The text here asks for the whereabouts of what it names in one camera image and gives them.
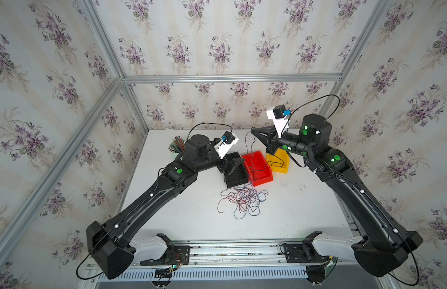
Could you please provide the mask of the white ventilation grille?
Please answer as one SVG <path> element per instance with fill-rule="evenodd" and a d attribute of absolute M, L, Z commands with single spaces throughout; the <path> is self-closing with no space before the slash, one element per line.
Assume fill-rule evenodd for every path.
<path fill-rule="evenodd" d="M 306 279 L 307 268 L 304 266 L 274 267 L 182 267 L 171 277 L 160 277 L 157 269 L 128 269 L 115 279 L 105 275 L 98 278 L 102 282 L 136 282 L 136 281 L 226 281 L 253 279 Z"/>

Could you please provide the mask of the red plastic bin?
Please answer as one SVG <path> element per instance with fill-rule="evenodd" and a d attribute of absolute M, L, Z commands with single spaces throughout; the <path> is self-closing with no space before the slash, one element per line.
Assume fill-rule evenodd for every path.
<path fill-rule="evenodd" d="M 261 151 L 242 155 L 245 159 L 245 167 L 249 181 L 254 187 L 273 181 L 273 173 Z"/>

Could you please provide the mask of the coloured pencils bundle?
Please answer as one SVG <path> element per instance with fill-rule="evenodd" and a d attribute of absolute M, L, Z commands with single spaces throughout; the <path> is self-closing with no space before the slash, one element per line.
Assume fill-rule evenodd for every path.
<path fill-rule="evenodd" d="M 185 150 L 185 141 L 180 136 L 175 136 L 168 146 L 171 153 L 179 154 Z"/>

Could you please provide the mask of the aluminium rail frame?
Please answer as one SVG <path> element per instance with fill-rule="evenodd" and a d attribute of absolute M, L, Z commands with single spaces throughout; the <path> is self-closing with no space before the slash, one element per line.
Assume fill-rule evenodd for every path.
<path fill-rule="evenodd" d="M 359 237 L 339 238 L 321 234 L 315 238 L 308 237 L 293 240 L 279 241 L 256 241 L 256 240 L 226 240 L 192 242 L 173 242 L 164 234 L 158 234 L 150 238 L 140 238 L 130 242 L 136 249 L 134 261 L 130 267 L 141 266 L 140 262 L 145 260 L 158 260 L 167 249 L 175 246 L 190 246 L 190 260 L 188 265 L 197 266 L 211 264 L 271 264 L 287 263 L 286 257 L 281 253 L 281 245 L 288 244 L 308 244 L 322 256 L 332 256 L 354 261 L 352 245 L 360 242 Z"/>

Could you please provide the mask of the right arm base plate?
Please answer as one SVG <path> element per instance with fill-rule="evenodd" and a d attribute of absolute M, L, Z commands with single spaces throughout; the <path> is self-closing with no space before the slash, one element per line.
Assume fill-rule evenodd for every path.
<path fill-rule="evenodd" d="M 288 244 L 283 243 L 281 245 L 281 253 L 286 257 L 287 263 L 297 264 L 323 264 L 330 258 L 328 256 L 322 256 L 316 252 L 316 250 L 303 243 Z"/>

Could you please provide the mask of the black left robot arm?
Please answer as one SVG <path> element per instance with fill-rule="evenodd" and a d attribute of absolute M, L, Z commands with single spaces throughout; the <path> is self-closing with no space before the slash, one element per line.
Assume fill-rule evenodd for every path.
<path fill-rule="evenodd" d="M 214 140 L 202 134 L 192 136 L 140 197 L 115 217 L 87 227 L 88 254 L 108 279 L 117 278 L 131 266 L 136 253 L 130 245 L 134 236 L 159 209 L 191 186 L 199 172 L 217 167 L 221 173 L 230 174 L 244 163 L 242 158 L 224 159 L 238 141 L 230 131 Z"/>

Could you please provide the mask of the black plastic bin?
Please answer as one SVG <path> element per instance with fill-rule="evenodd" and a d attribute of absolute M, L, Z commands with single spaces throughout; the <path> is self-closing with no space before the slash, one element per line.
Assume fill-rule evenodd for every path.
<path fill-rule="evenodd" d="M 249 183 L 249 176 L 245 163 L 243 166 L 237 168 L 230 176 L 224 176 L 224 181 L 228 189 Z"/>

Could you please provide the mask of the yellow plastic bin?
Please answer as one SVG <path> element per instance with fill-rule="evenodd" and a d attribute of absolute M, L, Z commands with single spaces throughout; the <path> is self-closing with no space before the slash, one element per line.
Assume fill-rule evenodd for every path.
<path fill-rule="evenodd" d="M 287 174 L 290 158 L 285 150 L 278 149 L 274 155 L 268 154 L 266 161 L 273 172 Z"/>

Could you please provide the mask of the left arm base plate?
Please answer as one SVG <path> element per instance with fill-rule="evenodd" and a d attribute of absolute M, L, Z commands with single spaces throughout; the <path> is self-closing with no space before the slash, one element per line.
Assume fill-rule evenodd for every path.
<path fill-rule="evenodd" d="M 141 261 L 141 266 L 182 266 L 188 265 L 190 260 L 190 246 L 175 246 L 167 249 L 158 260 Z"/>

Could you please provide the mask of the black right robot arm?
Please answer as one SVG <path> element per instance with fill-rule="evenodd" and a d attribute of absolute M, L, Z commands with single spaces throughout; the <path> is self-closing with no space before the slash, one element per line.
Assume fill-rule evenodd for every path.
<path fill-rule="evenodd" d="M 304 165 L 342 200 L 363 229 L 359 238 L 335 238 L 315 231 L 303 241 L 303 257 L 334 256 L 358 263 L 365 271 L 383 277 L 397 269 L 423 242 L 395 220 L 360 179 L 353 163 L 339 149 L 329 146 L 332 125 L 326 118 L 306 115 L 298 134 L 287 130 L 288 118 L 251 133 L 268 154 L 284 150 L 303 157 Z"/>

